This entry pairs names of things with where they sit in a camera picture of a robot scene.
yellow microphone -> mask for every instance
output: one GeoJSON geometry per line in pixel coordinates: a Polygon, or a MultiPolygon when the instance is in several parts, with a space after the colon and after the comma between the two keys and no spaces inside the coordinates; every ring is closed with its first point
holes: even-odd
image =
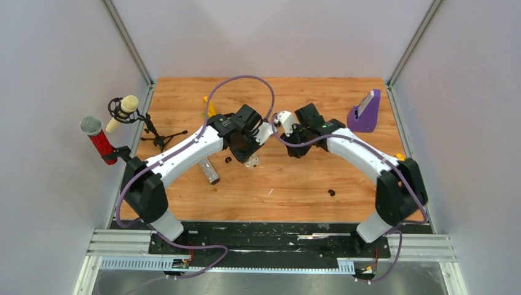
{"type": "MultiPolygon", "coordinates": [[[[120,102],[120,107],[123,112],[133,113],[138,109],[139,100],[134,95],[129,95],[123,98],[120,102]]],[[[119,117],[127,117],[123,112],[118,113],[119,117]]],[[[113,132],[118,126],[120,122],[118,122],[115,118],[112,118],[111,121],[107,124],[105,131],[108,133],[113,132]]]]}

microphone head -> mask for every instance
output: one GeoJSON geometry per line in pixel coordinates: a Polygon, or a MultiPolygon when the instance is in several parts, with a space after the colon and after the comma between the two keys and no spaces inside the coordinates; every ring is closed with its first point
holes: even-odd
{"type": "Polygon", "coordinates": [[[134,95],[129,95],[121,100],[121,109],[124,112],[134,112],[138,109],[139,100],[134,95]]]}
{"type": "Polygon", "coordinates": [[[101,121],[94,116],[87,116],[80,122],[80,128],[88,136],[98,135],[101,132],[101,121]]]}

gray floor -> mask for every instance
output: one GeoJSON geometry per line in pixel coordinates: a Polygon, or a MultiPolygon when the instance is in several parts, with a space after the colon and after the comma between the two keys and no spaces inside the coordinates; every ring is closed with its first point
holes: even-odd
{"type": "MultiPolygon", "coordinates": [[[[378,264],[380,274],[388,264],[378,264]]],[[[123,294],[162,272],[105,270],[101,273],[100,291],[103,295],[123,294]]],[[[276,275],[270,273],[205,273],[186,280],[161,280],[138,290],[135,295],[444,295],[447,294],[438,263],[402,262],[381,283],[355,283],[347,275],[276,275]]]]}

gray wall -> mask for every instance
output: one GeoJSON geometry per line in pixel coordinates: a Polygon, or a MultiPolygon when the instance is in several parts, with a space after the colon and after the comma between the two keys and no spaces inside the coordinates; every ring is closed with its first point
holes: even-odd
{"type": "Polygon", "coordinates": [[[0,69],[0,294],[71,294],[123,168],[79,122],[108,122],[108,100],[145,86],[96,0],[2,1],[0,69]]]}
{"type": "Polygon", "coordinates": [[[115,0],[151,75],[389,77],[431,0],[115,0]]]}
{"type": "Polygon", "coordinates": [[[447,0],[396,92],[469,293],[519,294],[521,2],[447,0]]]}

yellow clamp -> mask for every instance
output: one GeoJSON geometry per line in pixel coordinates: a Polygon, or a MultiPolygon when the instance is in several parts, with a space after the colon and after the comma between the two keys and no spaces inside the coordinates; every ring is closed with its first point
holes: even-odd
{"type": "MultiPolygon", "coordinates": [[[[203,105],[206,106],[206,102],[208,101],[208,96],[203,97],[203,105]]],[[[215,111],[213,104],[210,101],[210,105],[208,106],[208,117],[215,116],[217,112],[215,111]]]]}
{"type": "Polygon", "coordinates": [[[405,161],[405,158],[404,158],[404,156],[402,154],[396,154],[394,156],[397,157],[402,162],[405,161]]]}

